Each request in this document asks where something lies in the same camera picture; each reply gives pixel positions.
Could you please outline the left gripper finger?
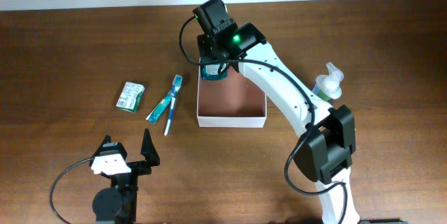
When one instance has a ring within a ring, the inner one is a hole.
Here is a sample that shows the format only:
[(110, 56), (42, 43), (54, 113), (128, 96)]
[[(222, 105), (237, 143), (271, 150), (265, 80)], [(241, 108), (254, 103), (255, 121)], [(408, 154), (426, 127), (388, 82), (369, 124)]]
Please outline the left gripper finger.
[(106, 135), (92, 158), (110, 158), (113, 155), (120, 155), (123, 160), (126, 160), (127, 152), (121, 142), (113, 142), (111, 136)]
[(140, 154), (145, 157), (149, 166), (154, 167), (160, 165), (160, 158), (154, 147), (148, 128), (144, 130)]

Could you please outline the blue mouthwash bottle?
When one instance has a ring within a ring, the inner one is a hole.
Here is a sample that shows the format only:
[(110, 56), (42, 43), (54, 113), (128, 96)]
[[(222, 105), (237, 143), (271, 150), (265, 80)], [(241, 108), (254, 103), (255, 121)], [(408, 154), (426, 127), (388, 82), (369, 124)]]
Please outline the blue mouthwash bottle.
[(208, 81), (217, 81), (217, 80), (223, 80), (223, 79), (227, 78), (228, 72), (225, 75), (217, 74), (219, 65), (220, 64), (217, 63), (217, 64), (210, 64), (210, 65), (202, 66), (201, 67), (201, 78), (203, 80), (208, 80)]

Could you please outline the green toothpaste tube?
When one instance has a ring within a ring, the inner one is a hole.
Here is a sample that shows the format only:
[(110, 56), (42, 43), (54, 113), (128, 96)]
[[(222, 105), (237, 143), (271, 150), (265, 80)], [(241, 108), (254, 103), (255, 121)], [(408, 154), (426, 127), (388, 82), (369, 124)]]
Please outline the green toothpaste tube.
[(163, 114), (163, 112), (170, 108), (172, 98), (174, 97), (175, 92), (169, 91), (145, 119), (151, 124), (155, 124), (159, 120), (159, 117)]

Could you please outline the blue white toothbrush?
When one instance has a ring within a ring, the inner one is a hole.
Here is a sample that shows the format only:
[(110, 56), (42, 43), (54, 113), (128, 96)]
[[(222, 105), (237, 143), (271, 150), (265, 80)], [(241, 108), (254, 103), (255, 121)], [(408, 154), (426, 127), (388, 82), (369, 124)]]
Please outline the blue white toothbrush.
[(183, 80), (183, 77), (181, 75), (176, 75), (173, 80), (173, 87), (170, 92), (170, 109), (169, 109), (169, 113), (168, 113), (168, 120), (167, 120), (166, 127), (165, 127), (165, 130), (163, 133), (165, 136), (167, 136), (170, 132), (170, 127), (171, 127), (171, 123), (173, 120), (173, 111), (175, 108), (176, 95), (181, 88), (182, 80)]

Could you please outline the clear pump soap bottle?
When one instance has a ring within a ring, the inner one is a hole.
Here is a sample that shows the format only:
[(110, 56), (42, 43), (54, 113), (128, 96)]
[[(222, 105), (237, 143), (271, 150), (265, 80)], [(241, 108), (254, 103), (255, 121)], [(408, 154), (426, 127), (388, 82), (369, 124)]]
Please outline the clear pump soap bottle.
[(326, 67), (328, 74), (319, 75), (316, 78), (312, 92), (322, 100), (331, 103), (342, 95), (340, 83), (344, 79), (344, 74), (332, 62), (327, 63)]

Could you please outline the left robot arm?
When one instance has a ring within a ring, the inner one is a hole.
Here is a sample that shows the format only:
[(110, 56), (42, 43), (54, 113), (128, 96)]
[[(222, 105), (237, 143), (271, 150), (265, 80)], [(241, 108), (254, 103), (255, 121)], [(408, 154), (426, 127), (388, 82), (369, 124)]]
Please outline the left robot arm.
[(120, 142), (106, 135), (93, 154), (89, 166), (94, 174), (110, 180), (92, 201), (96, 223), (135, 223), (138, 199), (138, 177), (149, 175), (160, 165), (149, 130), (144, 130), (140, 154), (143, 160), (126, 162), (127, 152)]

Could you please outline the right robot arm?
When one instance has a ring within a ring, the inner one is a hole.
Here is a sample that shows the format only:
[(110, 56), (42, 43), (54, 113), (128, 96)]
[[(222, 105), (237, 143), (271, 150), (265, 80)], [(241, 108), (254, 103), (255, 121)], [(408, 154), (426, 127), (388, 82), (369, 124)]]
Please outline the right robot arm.
[(232, 67), (252, 81), (280, 109), (298, 137), (284, 165), (287, 184), (317, 196), (324, 223), (359, 223), (351, 185), (356, 150), (355, 120), (345, 105), (335, 109), (309, 90), (280, 60), (252, 24), (204, 25), (201, 52), (221, 70)]

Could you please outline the white cardboard box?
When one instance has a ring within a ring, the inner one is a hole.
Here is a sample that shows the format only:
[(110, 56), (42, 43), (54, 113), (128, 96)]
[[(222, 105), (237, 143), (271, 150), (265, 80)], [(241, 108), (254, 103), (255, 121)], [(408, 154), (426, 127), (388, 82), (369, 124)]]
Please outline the white cardboard box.
[(203, 128), (262, 128), (267, 119), (267, 98), (252, 81), (228, 69), (223, 80), (198, 76), (196, 116)]

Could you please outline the green white soap packet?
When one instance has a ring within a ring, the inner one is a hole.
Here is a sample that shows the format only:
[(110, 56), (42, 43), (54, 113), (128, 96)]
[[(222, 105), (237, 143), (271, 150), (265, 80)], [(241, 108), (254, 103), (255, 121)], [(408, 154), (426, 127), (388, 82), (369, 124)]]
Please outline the green white soap packet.
[(117, 100), (116, 107), (119, 110), (135, 113), (145, 87), (134, 82), (125, 82), (124, 88)]

